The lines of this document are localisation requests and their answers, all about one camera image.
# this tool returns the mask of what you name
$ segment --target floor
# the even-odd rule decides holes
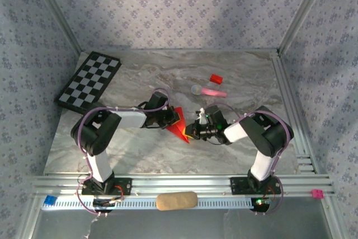
[[[186,124],[196,119],[194,111],[221,101],[239,114],[266,105],[287,120],[280,90],[268,53],[242,51],[138,50],[102,53],[119,57],[122,66],[100,98],[107,106],[134,106],[149,100],[157,87],[169,89],[171,105],[183,108]],[[79,67],[88,54],[82,53]],[[224,77],[223,83],[209,82],[210,75]],[[192,85],[220,89],[227,98],[195,96]],[[222,108],[228,121],[232,111]],[[81,116],[63,110],[44,173],[87,172],[82,154],[70,137]],[[256,148],[248,139],[229,146],[208,142],[183,142],[167,130],[120,129],[107,148],[116,174],[246,174],[254,162]],[[291,144],[282,155],[278,174],[298,174]]]

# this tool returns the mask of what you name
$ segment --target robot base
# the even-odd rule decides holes
[[[249,177],[231,177],[230,184],[231,193],[233,195],[265,195],[268,189],[272,189],[275,195],[281,194],[279,182],[271,176],[261,182],[259,189],[252,189],[250,187]]]
[[[130,195],[132,179],[129,177],[118,178],[112,174],[105,182],[98,182],[94,178],[83,183],[82,195],[113,195],[120,196],[121,190],[115,186],[120,186],[124,196]]]

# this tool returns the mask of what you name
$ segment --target checkerboard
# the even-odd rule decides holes
[[[120,59],[91,52],[55,102],[66,109],[84,114],[97,102],[121,66]]]

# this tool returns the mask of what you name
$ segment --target red paper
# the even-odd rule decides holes
[[[183,109],[181,107],[176,107],[174,110],[179,114],[180,120],[176,124],[168,126],[167,130],[175,134],[180,139],[184,140],[186,143],[189,143],[188,137],[186,135],[183,135],[183,132],[186,127]]]

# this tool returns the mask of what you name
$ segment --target red cube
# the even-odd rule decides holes
[[[221,84],[223,82],[223,78],[221,76],[212,74],[210,77],[210,81],[216,83],[216,84]]]

